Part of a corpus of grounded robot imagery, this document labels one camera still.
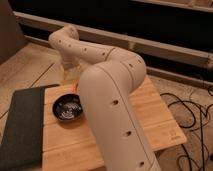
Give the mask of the beige cylindrical gripper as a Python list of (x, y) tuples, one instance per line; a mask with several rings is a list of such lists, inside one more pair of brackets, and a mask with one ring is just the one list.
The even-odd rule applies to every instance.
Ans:
[(82, 73), (82, 66), (80, 64), (63, 64), (63, 84), (75, 83), (79, 80)]

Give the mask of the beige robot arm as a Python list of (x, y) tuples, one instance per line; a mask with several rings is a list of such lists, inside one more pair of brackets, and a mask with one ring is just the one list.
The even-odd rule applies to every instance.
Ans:
[(161, 171), (129, 100), (146, 76), (140, 55), (81, 41), (71, 25), (53, 32), (49, 43), (59, 51), (66, 70), (78, 58), (90, 64), (80, 76), (78, 91), (107, 171)]

